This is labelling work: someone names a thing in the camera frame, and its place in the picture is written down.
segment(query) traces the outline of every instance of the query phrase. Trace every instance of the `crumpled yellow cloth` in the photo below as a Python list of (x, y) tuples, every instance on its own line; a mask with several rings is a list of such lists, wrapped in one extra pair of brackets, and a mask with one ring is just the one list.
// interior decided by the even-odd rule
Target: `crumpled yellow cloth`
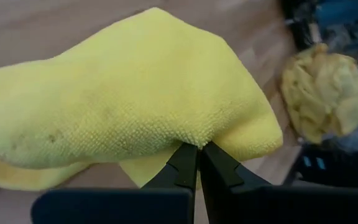
[(282, 133), (227, 43), (163, 10), (0, 68), (0, 187), (47, 189), (99, 162), (120, 162), (142, 186), (182, 142), (211, 140), (245, 160)]
[(358, 127), (356, 60), (327, 53), (326, 44), (292, 57), (283, 72), (282, 92), (296, 131), (320, 143), (323, 134), (350, 134)]

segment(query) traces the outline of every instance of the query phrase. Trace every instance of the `black object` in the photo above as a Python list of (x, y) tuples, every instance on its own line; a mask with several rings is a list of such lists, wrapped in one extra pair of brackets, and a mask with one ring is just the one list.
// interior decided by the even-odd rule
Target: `black object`
[(302, 19), (294, 24), (289, 25), (293, 41), (298, 51), (309, 49), (314, 45), (313, 38), (309, 28), (309, 21)]
[(358, 189), (270, 185), (213, 142), (201, 152), (182, 145), (142, 189), (50, 191), (34, 203), (32, 220), (35, 224), (193, 223), (196, 165), (211, 224), (358, 223)]
[(281, 7), (284, 12), (284, 16), (286, 19), (293, 19), (294, 18), (294, 11), (298, 9), (298, 7), (310, 0), (281, 0)]
[(326, 140), (322, 145), (304, 145), (285, 185), (299, 180), (333, 187), (358, 188), (358, 151), (347, 152)]

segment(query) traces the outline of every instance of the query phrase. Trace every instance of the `textured fabric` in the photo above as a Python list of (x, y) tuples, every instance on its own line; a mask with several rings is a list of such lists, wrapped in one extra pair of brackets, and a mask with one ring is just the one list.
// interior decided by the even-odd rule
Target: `textured fabric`
[(350, 134), (358, 127), (358, 66), (325, 44), (291, 58), (283, 72), (282, 92), (291, 121), (307, 140), (323, 134)]
[(211, 140), (245, 160), (282, 134), (227, 43), (160, 9), (0, 68), (1, 187), (46, 189), (97, 162), (121, 162), (141, 186), (182, 142)]

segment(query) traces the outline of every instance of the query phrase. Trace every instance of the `cloth fold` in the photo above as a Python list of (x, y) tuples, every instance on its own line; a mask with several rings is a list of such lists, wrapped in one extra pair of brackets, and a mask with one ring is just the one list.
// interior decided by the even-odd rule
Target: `cloth fold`
[(0, 187), (47, 189), (100, 162), (120, 162), (142, 186), (182, 142), (212, 140), (243, 161), (282, 133), (227, 43), (163, 10), (0, 68)]

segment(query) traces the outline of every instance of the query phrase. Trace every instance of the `wooden surface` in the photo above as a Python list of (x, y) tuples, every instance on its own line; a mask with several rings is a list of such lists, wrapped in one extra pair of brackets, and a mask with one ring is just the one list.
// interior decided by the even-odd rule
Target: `wooden surface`
[[(277, 115), (285, 145), (244, 164), (271, 183), (281, 183), (297, 149), (278, 81), (295, 48), (276, 0), (0, 0), (0, 67), (53, 57), (103, 27), (154, 6), (224, 37), (249, 69)], [(117, 165), (107, 164), (94, 166), (67, 186), (134, 185)], [(38, 195), (0, 189), (0, 223), (30, 223), (30, 205)], [(207, 222), (198, 192), (195, 223)]]

